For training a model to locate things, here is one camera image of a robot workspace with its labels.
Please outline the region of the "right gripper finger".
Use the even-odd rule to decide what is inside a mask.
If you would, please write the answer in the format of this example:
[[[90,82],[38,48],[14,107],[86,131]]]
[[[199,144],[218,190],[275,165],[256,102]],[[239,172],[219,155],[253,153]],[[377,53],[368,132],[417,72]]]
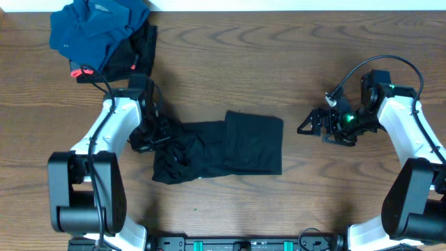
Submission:
[[[332,133],[326,134],[322,137],[322,142],[328,143],[328,144],[334,144],[339,146],[355,146],[356,141],[350,140],[348,138],[345,138],[342,135],[335,135]]]
[[[298,126],[297,133],[300,135],[315,135],[314,116],[311,112],[307,118]]]

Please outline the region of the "black t-shirt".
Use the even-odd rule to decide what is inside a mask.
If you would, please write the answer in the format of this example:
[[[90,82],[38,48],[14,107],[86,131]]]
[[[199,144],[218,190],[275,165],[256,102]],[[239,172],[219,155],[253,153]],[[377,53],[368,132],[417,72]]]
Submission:
[[[284,122],[228,111],[223,121],[171,122],[155,151],[152,180],[167,185],[230,175],[280,175]]]

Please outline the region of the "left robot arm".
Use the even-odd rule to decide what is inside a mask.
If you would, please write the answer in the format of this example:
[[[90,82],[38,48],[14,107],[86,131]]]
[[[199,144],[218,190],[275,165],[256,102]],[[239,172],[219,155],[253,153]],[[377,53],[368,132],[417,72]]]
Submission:
[[[69,151],[48,160],[50,222],[70,234],[69,250],[151,250],[147,228],[127,214],[118,165],[125,145],[143,153],[168,142],[158,86],[112,89],[87,134]]]

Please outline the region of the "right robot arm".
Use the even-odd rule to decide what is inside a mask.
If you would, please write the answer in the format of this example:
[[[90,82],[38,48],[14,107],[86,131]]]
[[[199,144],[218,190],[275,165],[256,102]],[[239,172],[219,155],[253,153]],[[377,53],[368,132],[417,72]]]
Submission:
[[[297,132],[323,141],[355,146],[364,132],[384,130],[401,171],[384,199],[379,216],[348,228],[345,250],[391,250],[445,242],[445,150],[427,123],[413,88],[389,83],[364,84],[362,107],[355,111],[313,109]]]

